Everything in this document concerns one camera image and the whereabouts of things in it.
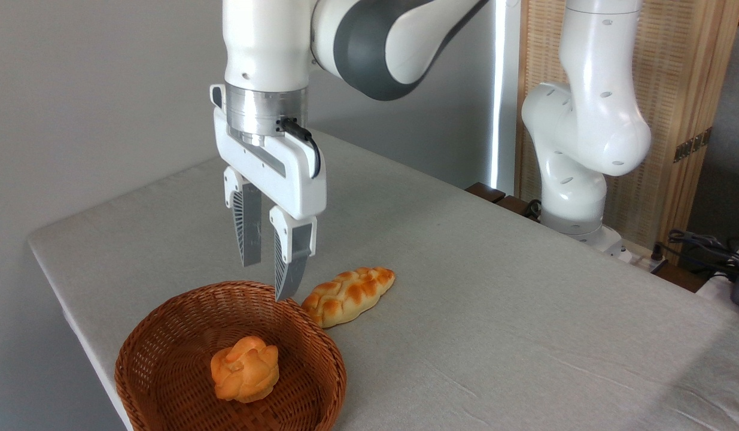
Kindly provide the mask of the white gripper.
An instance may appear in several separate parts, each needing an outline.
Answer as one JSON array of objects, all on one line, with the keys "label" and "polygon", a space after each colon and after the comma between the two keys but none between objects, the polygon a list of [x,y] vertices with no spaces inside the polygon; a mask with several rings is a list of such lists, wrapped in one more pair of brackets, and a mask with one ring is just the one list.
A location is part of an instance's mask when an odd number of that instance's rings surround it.
[{"label": "white gripper", "polygon": [[315,254],[315,216],[326,207],[326,163],[303,136],[307,89],[265,92],[220,84],[210,87],[209,96],[218,153],[228,164],[225,205],[232,210],[241,262],[261,262],[263,193],[279,205],[270,210],[275,300],[287,300]]}]

